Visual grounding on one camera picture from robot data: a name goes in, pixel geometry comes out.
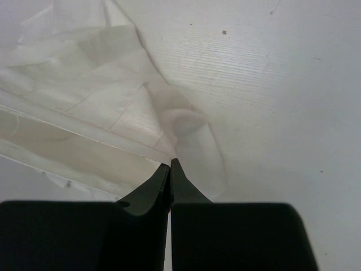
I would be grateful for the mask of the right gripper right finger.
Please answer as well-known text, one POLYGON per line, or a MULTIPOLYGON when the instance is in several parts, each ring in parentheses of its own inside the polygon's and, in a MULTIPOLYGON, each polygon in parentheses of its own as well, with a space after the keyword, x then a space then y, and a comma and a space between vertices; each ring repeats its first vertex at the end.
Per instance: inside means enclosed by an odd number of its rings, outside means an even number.
POLYGON ((317 270, 298 212, 286 203, 213 203, 171 162, 174 270, 317 270))

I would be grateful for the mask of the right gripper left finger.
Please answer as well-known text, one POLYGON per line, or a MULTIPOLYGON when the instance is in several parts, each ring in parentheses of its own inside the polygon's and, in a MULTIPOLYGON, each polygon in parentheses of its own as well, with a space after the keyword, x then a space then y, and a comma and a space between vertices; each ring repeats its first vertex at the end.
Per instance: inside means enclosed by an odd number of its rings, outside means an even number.
POLYGON ((169 171, 116 202, 3 202, 1 269, 163 270, 169 171))

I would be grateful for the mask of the white skirt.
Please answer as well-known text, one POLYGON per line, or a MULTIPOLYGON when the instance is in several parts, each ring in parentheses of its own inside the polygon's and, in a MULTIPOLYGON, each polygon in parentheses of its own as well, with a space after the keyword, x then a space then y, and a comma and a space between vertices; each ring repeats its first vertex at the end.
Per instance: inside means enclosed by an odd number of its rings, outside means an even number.
POLYGON ((158 73, 117 1, 1 2, 1 155, 118 199, 173 159, 227 186, 205 114, 158 73))

